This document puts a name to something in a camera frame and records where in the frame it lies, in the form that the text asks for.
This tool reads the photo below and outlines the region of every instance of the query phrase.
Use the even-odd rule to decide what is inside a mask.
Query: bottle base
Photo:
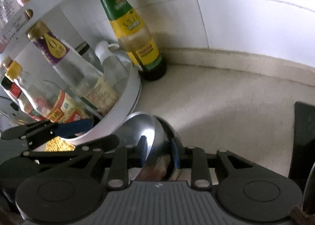
[[[155,81],[163,77],[166,73],[166,60],[162,56],[162,60],[159,65],[157,65],[154,69],[150,71],[139,71],[140,75],[143,79],[147,81]]]

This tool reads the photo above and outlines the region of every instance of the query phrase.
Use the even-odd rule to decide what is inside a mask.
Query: green bottle label
[[[125,15],[132,6],[126,0],[100,0],[110,21]]]

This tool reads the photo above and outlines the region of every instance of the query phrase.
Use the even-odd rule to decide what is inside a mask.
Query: yellow bottle cap
[[[13,61],[10,67],[7,69],[7,73],[5,75],[13,82],[14,79],[16,79],[21,72],[22,66],[16,61]]]

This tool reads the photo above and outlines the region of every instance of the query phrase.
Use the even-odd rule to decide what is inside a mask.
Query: bottle with yellow cap
[[[92,115],[55,84],[37,81],[23,71],[16,61],[8,67],[6,76],[21,88],[33,108],[52,122],[68,123],[92,118]]]
[[[140,67],[144,79],[153,81],[166,73],[166,62],[151,33],[126,0],[100,0],[120,47]]]
[[[102,115],[111,110],[119,96],[105,81],[103,73],[83,59],[69,44],[60,41],[42,21],[38,21],[27,36],[75,95],[87,99]]]

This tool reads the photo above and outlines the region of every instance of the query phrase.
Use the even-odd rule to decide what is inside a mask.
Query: white tile wall
[[[159,47],[238,50],[315,66],[315,0],[128,1]],[[72,45],[83,39],[92,47],[101,38],[117,42],[99,0],[68,0],[60,9],[53,14],[51,27],[59,36],[69,36]]]

